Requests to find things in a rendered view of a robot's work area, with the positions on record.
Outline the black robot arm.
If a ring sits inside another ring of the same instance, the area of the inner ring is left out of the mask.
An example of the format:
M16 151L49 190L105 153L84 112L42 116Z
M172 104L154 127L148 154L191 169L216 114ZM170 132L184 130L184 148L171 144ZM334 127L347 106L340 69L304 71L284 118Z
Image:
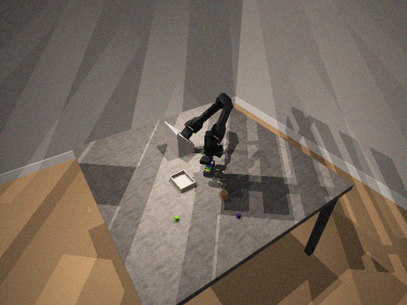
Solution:
M203 123L220 109L223 110L221 111L217 123L213 125L211 130L205 132L204 137L204 144L206 146L207 153L211 154L211 156L215 155L218 158L220 158L223 155L224 151L223 146L218 144L221 143L225 135L226 122L228 120L231 110L233 109L233 103L231 102L231 98L227 96L227 94L225 93L219 94L219 96L216 99L216 102L212 106L210 106L199 117L194 117L193 119L185 122L184 124L185 128L182 132L180 132L180 134L184 138L189 140L193 132L197 133L203 127Z

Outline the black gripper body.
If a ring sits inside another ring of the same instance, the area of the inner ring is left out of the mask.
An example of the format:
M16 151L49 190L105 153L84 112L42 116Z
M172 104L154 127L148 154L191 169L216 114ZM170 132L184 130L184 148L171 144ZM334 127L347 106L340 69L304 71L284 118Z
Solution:
M203 164L203 165L210 165L211 162L212 162L212 156L211 156L211 154L208 154L208 153L207 153L205 144L204 144L203 148L204 148L204 152L203 152L203 153L205 154L205 156L202 156L202 157L201 157L201 159L200 159L200 164Z

